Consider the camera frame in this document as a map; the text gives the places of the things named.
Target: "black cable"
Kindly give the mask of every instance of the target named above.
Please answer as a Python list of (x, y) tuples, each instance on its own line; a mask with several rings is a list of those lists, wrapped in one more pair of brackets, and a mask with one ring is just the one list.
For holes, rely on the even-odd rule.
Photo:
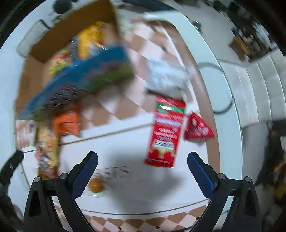
[[(219, 70), (220, 72), (222, 72), (223, 76), (225, 77), (225, 74), (224, 74), (223, 70), (222, 70), (219, 66), (217, 66), (217, 65), (215, 65), (215, 64), (213, 64), (213, 63), (210, 63), (210, 62), (201, 62), (201, 63), (198, 64), (198, 68), (199, 68), (199, 69), (205, 68), (205, 67), (211, 67), (211, 68), (217, 69), (217, 70)], [(232, 105), (233, 105), (233, 102), (234, 102), (234, 96), (233, 96), (233, 94), (231, 93), (231, 100), (230, 100), (228, 106), (225, 107), (223, 110), (220, 110), (220, 111), (212, 110), (212, 112), (213, 112), (214, 114), (224, 114), (224, 113), (226, 113), (227, 111), (230, 110), (230, 108), (231, 108)]]

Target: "table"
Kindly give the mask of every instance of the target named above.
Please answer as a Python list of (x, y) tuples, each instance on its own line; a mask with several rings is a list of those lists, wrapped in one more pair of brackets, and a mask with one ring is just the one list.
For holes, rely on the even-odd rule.
[[(187, 47), (192, 51), (197, 64), (207, 62), (219, 67), (219, 63), (205, 41), (196, 29), (190, 26), (189, 21), (183, 15), (178, 14), (178, 12), (163, 12), (152, 15), (146, 14), (145, 18), (169, 21), (180, 32)], [(201, 68), (200, 72), (208, 91), (208, 93), (205, 92), (205, 95), (209, 95), (212, 108), (215, 110), (224, 108), (231, 97), (231, 92), (224, 75), (210, 66)], [(240, 179), (242, 173), (242, 140), (235, 104), (225, 114), (215, 115), (214, 120), (217, 128), (221, 172), (225, 173), (229, 178)]]

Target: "black round object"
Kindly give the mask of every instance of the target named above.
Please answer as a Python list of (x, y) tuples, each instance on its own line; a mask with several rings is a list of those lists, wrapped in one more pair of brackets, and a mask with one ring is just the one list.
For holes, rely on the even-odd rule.
[(53, 8), (56, 13), (64, 14), (72, 8), (72, 3), (70, 0), (57, 0)]

